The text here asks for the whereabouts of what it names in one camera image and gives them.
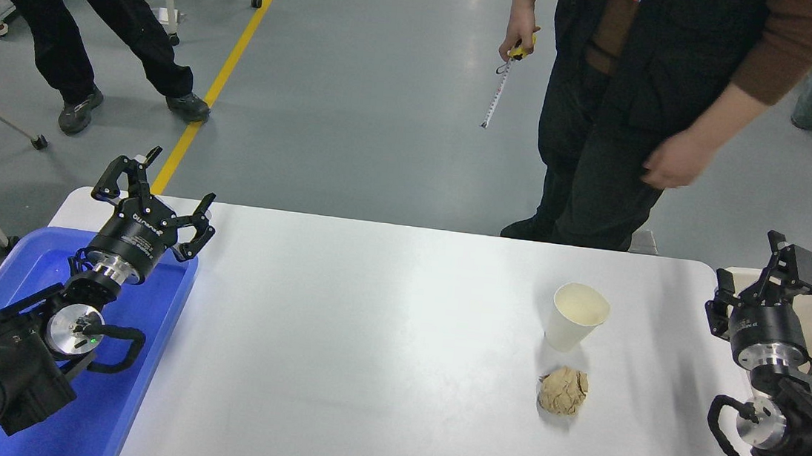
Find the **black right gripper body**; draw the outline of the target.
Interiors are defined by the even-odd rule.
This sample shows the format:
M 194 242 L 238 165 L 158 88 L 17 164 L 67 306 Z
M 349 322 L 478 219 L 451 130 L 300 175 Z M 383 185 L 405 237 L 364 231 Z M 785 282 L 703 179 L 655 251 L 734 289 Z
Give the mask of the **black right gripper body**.
M 732 310 L 730 346 L 732 355 L 769 343 L 786 345 L 792 350 L 790 360 L 805 362 L 807 346 L 799 317 L 789 304 L 745 305 Z

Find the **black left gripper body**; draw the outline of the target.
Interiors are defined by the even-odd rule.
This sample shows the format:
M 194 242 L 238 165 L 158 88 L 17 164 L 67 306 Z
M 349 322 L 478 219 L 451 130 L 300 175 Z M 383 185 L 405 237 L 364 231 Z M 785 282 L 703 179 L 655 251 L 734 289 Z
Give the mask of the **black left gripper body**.
M 160 199 L 145 204 L 126 197 L 114 206 L 114 214 L 93 238 L 91 263 L 118 257 L 131 267 L 129 277 L 147 279 L 168 247 L 178 240 L 178 230 L 162 224 L 175 212 Z

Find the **person's left hand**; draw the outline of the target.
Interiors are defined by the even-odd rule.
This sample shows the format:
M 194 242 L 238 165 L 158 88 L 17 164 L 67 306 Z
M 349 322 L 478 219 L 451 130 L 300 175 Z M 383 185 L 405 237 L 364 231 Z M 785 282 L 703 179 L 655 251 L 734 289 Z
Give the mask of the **person's left hand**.
M 688 186 L 708 168 L 720 147 L 707 133 L 688 128 L 656 147 L 644 162 L 640 179 L 659 191 Z

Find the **person's right hand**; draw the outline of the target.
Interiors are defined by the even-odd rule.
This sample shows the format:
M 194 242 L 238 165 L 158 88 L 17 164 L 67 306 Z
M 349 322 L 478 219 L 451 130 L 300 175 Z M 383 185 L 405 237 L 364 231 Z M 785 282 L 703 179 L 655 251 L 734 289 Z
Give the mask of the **person's right hand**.
M 505 39 L 498 48 L 501 60 L 524 59 L 533 53 L 534 34 L 540 30 L 535 20 L 535 10 L 532 5 L 513 5 L 509 9 L 508 23 L 506 24 Z

